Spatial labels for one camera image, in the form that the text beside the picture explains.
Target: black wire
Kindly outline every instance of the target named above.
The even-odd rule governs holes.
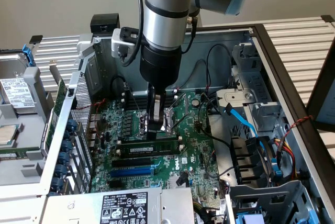
[[[181,86],[179,86],[179,89],[181,89],[183,86],[185,86],[185,84],[187,84],[187,82],[191,79],[191,77],[192,77],[193,74],[195,73],[195,70],[197,69],[198,64],[200,64],[200,63],[204,63],[204,64],[206,65],[206,61],[205,61],[204,59],[199,59],[199,60],[195,63],[195,65],[194,65],[194,67],[193,67],[193,70],[192,70],[191,74],[189,75],[189,77],[187,78],[187,80],[186,80]]]
[[[261,157],[262,163],[264,162],[264,165],[266,167],[266,172],[265,172],[266,179],[267,179],[267,186],[266,187],[269,187],[269,183],[270,183],[270,181],[269,181],[270,180],[269,175],[270,174],[269,174],[269,170],[267,168],[266,160],[265,160],[264,156],[261,154],[261,152],[260,152],[260,150],[259,150],[258,147],[257,147],[257,152],[258,152],[259,156]]]
[[[209,157],[207,164],[205,165],[205,172],[208,174],[209,177],[211,178],[220,178],[222,175],[224,175],[225,173],[229,172],[231,169],[234,169],[233,166],[231,166],[230,168],[225,169],[222,173],[220,174],[216,174],[216,175],[212,175],[208,173],[208,167],[209,167],[209,163],[211,160],[211,157],[213,156],[213,154]]]
[[[206,105],[206,113],[208,113],[208,105],[211,103],[211,105],[213,105],[213,108],[217,111],[218,114],[221,114],[221,112],[218,110],[218,108],[212,103],[212,101],[215,101],[216,97],[211,98],[207,105]]]
[[[208,136],[208,137],[210,137],[210,138],[212,138],[212,139],[215,139],[215,140],[217,140],[217,141],[219,141],[219,142],[225,144],[228,148],[230,148],[230,144],[228,144],[227,142],[225,142],[225,141],[222,140],[222,139],[219,139],[219,138],[217,138],[217,137],[214,137],[214,136],[208,134],[207,132],[205,132],[205,130],[204,130],[203,127],[201,126],[201,124],[200,124],[200,110],[201,110],[201,107],[203,106],[204,102],[205,102],[205,100],[202,101],[202,103],[201,103],[200,106],[199,106],[199,110],[198,110],[198,121],[199,121],[199,125],[200,125],[200,130],[201,130],[206,136]]]
[[[190,41],[189,41],[189,43],[188,43],[188,46],[187,46],[186,50],[185,50],[185,51],[182,51],[182,54],[186,54],[186,53],[188,53],[189,49],[190,49],[191,46],[192,46],[193,40],[194,40],[194,37],[192,36],[191,39],[190,39]]]
[[[109,91],[111,92],[112,89],[113,89],[113,82],[116,80],[116,79],[122,79],[122,81],[125,83],[126,82],[126,79],[123,77],[123,76],[120,76],[120,75],[114,75],[111,80],[110,80],[110,84],[109,84]]]
[[[141,47],[141,42],[142,42],[142,36],[143,36],[143,24],[144,24],[144,11],[143,11],[143,0],[138,0],[138,7],[139,7],[139,17],[140,17],[140,22],[139,22],[139,30],[138,30],[138,36],[137,36],[137,41],[135,44],[134,51],[132,52],[131,56],[129,57],[128,61],[125,62],[125,58],[121,57],[120,62],[123,67],[129,66],[136,58],[136,55]]]
[[[210,78],[210,75],[209,75],[209,69],[208,69],[208,59],[209,59],[209,55],[211,53],[211,51],[216,47],[216,46],[221,46],[223,47],[226,52],[228,53],[228,56],[229,56],[229,70],[228,70],[228,76],[229,76],[229,80],[228,80],[228,85],[230,83],[230,77],[231,77],[231,59],[232,59],[232,55],[231,55],[231,52],[229,51],[228,47],[225,46],[224,44],[222,43],[217,43],[215,45],[213,45],[209,51],[208,51],[208,54],[207,54],[207,60],[206,60],[206,84],[207,84],[207,90],[208,88],[211,86],[211,78]]]
[[[203,207],[207,210],[220,210],[220,208],[215,208],[215,207]]]

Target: screw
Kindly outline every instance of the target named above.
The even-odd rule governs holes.
[[[246,98],[247,100],[251,100],[252,97],[253,97],[253,95],[252,95],[251,93],[249,93],[249,92],[245,94],[245,98]]]

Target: warning label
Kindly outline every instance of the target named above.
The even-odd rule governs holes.
[[[100,224],[146,224],[148,193],[105,195]]]
[[[2,87],[14,108],[35,107],[24,79],[1,79]]]

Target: yellow wire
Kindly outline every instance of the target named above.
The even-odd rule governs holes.
[[[287,142],[284,142],[284,146],[286,146],[292,153],[293,153],[293,151],[292,151],[292,149],[291,149],[291,147],[289,147],[289,145],[288,145],[288,143]],[[298,177],[298,174],[297,174],[297,171],[296,171],[296,169],[294,168],[294,172],[295,172],[295,177],[297,178]]]

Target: sticker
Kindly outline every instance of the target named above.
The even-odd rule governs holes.
[[[148,193],[105,195],[100,224],[146,224]]]
[[[220,211],[218,215],[225,215],[226,212],[226,199],[220,200]]]
[[[130,152],[152,152],[153,147],[131,148]]]
[[[3,89],[14,108],[35,107],[27,83],[24,79],[1,79]]]
[[[0,159],[9,159],[9,158],[16,158],[16,153],[3,153],[0,154]]]

